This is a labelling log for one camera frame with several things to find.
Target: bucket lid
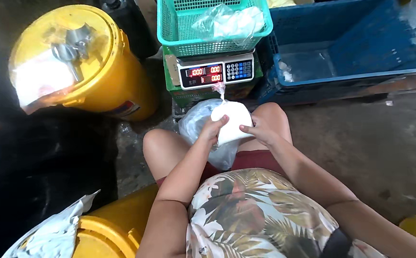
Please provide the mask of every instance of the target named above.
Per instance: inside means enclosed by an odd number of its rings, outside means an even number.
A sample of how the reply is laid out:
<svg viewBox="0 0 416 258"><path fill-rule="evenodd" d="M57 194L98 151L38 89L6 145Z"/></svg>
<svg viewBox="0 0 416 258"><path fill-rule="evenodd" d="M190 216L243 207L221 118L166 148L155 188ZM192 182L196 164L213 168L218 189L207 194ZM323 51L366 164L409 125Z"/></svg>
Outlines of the bucket lid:
<svg viewBox="0 0 416 258"><path fill-rule="evenodd" d="M11 53L9 70L50 50L54 43L65 43L66 31L87 24L91 27L92 40L88 46L88 59L81 60L83 80L79 88L91 81L104 67L114 47L119 28L104 11L89 5L68 5L52 10L34 21L23 31Z"/></svg>
<svg viewBox="0 0 416 258"><path fill-rule="evenodd" d="M81 216L73 258L134 258L138 243L130 233L94 216Z"/></svg>

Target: plastic basket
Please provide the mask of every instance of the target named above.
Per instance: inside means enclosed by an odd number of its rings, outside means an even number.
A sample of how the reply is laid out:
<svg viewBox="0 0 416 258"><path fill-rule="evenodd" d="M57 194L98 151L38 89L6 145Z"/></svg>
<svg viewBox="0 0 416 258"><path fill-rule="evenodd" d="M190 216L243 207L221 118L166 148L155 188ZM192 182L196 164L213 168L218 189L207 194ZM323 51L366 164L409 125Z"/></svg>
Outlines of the plastic basket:
<svg viewBox="0 0 416 258"><path fill-rule="evenodd" d="M273 8L270 14L274 31L257 47L267 77L260 103L281 102L298 91L343 97L416 74L415 34L395 0L338 0ZM306 59L318 53L320 60ZM281 62L291 68L293 82L285 80Z"/></svg>
<svg viewBox="0 0 416 258"><path fill-rule="evenodd" d="M257 6L263 12L265 25L253 34L247 45L236 45L235 37L221 42L204 41L195 35L192 25L206 9L218 4L226 4L233 10L243 10ZM273 29L272 19L266 0L158 0L157 38L176 56L194 56L212 53L251 50L259 40Z"/></svg>

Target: digital scale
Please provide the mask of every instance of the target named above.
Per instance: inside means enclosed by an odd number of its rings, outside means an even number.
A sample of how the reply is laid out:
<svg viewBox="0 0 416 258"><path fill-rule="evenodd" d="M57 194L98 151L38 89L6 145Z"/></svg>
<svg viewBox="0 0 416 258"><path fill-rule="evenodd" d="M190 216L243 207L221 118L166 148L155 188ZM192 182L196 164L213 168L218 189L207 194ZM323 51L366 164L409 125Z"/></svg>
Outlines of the digital scale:
<svg viewBox="0 0 416 258"><path fill-rule="evenodd" d="M249 82L254 78L254 50L233 56L219 56L197 60L197 57L179 59L177 62L181 88L185 91L208 88L217 82L234 84Z"/></svg>

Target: person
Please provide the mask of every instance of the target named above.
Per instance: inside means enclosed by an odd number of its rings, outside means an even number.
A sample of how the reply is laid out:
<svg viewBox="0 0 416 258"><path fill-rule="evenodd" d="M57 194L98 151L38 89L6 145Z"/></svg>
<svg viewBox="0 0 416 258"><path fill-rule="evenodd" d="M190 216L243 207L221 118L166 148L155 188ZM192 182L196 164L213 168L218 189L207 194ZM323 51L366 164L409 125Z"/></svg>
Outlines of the person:
<svg viewBox="0 0 416 258"><path fill-rule="evenodd" d="M217 171L207 158L228 120L207 121L192 146L175 132L145 135L160 188L138 258L416 257L415 237L292 145L276 103L252 113L253 127L240 126L254 138L244 139L230 171Z"/></svg>

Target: person's left hand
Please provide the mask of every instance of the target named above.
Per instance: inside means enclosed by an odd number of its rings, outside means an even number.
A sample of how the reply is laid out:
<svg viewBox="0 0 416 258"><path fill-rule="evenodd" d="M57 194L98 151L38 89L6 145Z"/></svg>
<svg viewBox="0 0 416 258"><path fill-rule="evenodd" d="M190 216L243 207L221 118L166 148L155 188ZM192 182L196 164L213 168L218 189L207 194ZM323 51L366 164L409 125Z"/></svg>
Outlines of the person's left hand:
<svg viewBox="0 0 416 258"><path fill-rule="evenodd" d="M211 148L214 144L218 142L218 134L221 127L223 127L229 121L229 117L224 115L221 119L214 122L211 118L208 118L205 126L203 126L198 140L203 141L208 144Z"/></svg>

